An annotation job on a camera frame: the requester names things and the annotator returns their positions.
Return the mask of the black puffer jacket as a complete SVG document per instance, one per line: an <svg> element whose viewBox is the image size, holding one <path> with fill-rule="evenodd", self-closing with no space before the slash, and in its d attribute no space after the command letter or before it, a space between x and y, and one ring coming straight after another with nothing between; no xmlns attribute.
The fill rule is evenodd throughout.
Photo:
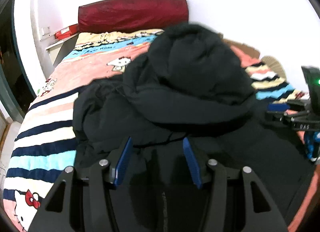
<svg viewBox="0 0 320 232"><path fill-rule="evenodd" d="M241 61L220 36L194 24L168 28L120 75L92 81L74 103L75 166L133 143L122 185L110 193L113 229L199 231L210 178L193 182L183 142L201 170L209 159L253 169L285 231L296 231L317 183L297 133L266 118Z"/></svg>

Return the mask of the beige folding fan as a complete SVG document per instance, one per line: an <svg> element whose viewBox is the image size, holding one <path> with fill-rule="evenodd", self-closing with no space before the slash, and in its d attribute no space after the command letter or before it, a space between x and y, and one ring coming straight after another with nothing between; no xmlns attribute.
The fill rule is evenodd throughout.
<svg viewBox="0 0 320 232"><path fill-rule="evenodd" d="M276 58L272 56L264 56L261 58L261 61L264 62L264 64L266 64L277 75L279 75L285 80L287 79L285 70Z"/></svg>

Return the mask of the brown cardboard pieces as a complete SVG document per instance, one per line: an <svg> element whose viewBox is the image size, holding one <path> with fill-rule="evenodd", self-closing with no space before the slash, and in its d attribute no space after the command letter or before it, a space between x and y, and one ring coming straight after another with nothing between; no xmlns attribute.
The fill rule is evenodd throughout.
<svg viewBox="0 0 320 232"><path fill-rule="evenodd" d="M254 57L254 58L259 58L260 57L260 52L249 46L246 45L245 43L240 43L240 42L236 42L236 41L232 41L232 40L228 40L226 38L224 38L223 34L218 32L217 33L219 35L219 37L221 38L221 40L223 40L227 45L229 45L230 47L237 47L238 49L240 49L241 51L243 51L245 54Z"/></svg>

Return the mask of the Hello Kitty striped blanket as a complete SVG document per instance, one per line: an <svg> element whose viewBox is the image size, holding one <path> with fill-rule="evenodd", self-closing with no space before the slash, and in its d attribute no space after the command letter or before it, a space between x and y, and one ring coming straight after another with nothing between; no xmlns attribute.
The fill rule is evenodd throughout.
<svg viewBox="0 0 320 232"><path fill-rule="evenodd" d="M160 29L132 33L83 32L31 103L10 149L3 185L3 207L19 231L27 231L61 171L74 163L73 104L94 79L124 72L146 52Z"/></svg>

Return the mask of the dark red headboard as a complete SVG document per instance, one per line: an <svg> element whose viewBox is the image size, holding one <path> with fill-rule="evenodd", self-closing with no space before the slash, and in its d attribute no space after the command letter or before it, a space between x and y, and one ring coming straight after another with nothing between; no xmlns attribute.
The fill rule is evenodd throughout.
<svg viewBox="0 0 320 232"><path fill-rule="evenodd" d="M189 21L187 0L104 0L80 6L80 32L164 29Z"/></svg>

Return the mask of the white bedside table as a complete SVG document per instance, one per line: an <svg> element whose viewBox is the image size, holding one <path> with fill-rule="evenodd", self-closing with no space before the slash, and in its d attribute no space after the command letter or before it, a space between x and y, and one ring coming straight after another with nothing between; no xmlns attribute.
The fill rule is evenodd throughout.
<svg viewBox="0 0 320 232"><path fill-rule="evenodd" d="M59 40L46 48L53 67L56 67L75 47L79 33Z"/></svg>

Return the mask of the red box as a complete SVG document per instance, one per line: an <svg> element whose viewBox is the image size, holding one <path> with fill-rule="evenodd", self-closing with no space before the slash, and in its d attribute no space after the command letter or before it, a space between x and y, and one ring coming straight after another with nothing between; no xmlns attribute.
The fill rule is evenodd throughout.
<svg viewBox="0 0 320 232"><path fill-rule="evenodd" d="M63 40L65 38L71 37L79 31L79 25L73 24L65 27L55 33L55 38L58 40Z"/></svg>

